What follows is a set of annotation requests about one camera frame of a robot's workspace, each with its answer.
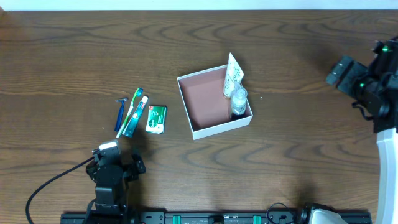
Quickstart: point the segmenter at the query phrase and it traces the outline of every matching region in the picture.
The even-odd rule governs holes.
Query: white box
[[[229,119],[230,100],[223,96],[227,65],[177,78],[193,140],[246,126],[253,113],[249,102],[244,117]]]

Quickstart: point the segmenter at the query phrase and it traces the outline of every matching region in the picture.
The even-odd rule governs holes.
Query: white packet
[[[235,58],[229,53],[228,66],[226,68],[225,82],[224,82],[224,97],[230,98],[235,89],[234,82],[241,83],[243,78],[243,71]]]

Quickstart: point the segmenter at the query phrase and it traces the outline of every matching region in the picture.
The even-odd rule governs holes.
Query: white wall
[[[398,9],[398,0],[0,0],[5,11]]]

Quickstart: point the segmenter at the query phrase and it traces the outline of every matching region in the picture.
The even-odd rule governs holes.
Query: toiletry item
[[[164,121],[167,108],[165,106],[149,106],[148,121],[145,130],[152,134],[164,133]]]
[[[234,91],[234,82],[241,83],[243,78],[243,71],[235,58],[229,53],[228,66],[226,68],[226,75],[224,81],[224,97],[230,98]]]
[[[244,116],[247,101],[248,92],[243,88],[242,84],[235,82],[231,97],[231,120],[234,121]]]
[[[145,108],[145,105],[147,104],[147,101],[148,101],[148,97],[147,96],[143,96],[141,101],[139,102],[135,112],[132,114],[129,123],[127,124],[126,128],[122,132],[122,134],[124,136],[127,136],[127,137],[131,138],[132,135],[134,134],[134,130],[136,130],[139,118],[141,117],[142,112],[144,111],[144,108]]]
[[[127,112],[126,118],[124,119],[124,122],[123,122],[122,126],[120,127],[119,132],[118,132],[118,134],[116,135],[116,138],[119,138],[119,137],[120,137],[120,135],[121,135],[122,132],[124,131],[124,128],[126,127],[127,121],[129,120],[130,115],[131,115],[131,113],[132,113],[132,109],[134,108],[134,100],[136,99],[136,96],[141,96],[141,94],[142,94],[143,91],[144,91],[144,90],[143,90],[142,88],[138,88],[138,89],[136,90],[136,92],[135,92],[135,94],[134,94],[134,96],[132,97],[132,100],[131,100],[131,102],[130,102],[129,111]]]
[[[116,100],[116,102],[120,102],[121,103],[121,106],[120,106],[120,109],[119,109],[118,118],[116,119],[116,124],[114,126],[114,131],[119,131],[120,130],[120,125],[122,124],[122,118],[123,118],[123,113],[124,113],[124,102],[126,100],[128,100],[127,97]]]

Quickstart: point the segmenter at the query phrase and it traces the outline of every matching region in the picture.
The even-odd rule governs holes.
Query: green toothbrush
[[[122,126],[120,127],[120,130],[118,131],[118,134],[116,135],[116,138],[119,138],[120,135],[122,134],[124,128],[126,127],[126,124],[130,118],[130,115],[132,113],[132,109],[134,109],[134,100],[136,99],[136,96],[141,96],[142,92],[144,90],[142,88],[138,88],[136,90],[136,93],[134,94],[134,96],[132,97],[131,103],[130,103],[130,108],[129,111],[127,112],[126,118],[124,119],[124,122],[122,124]]]

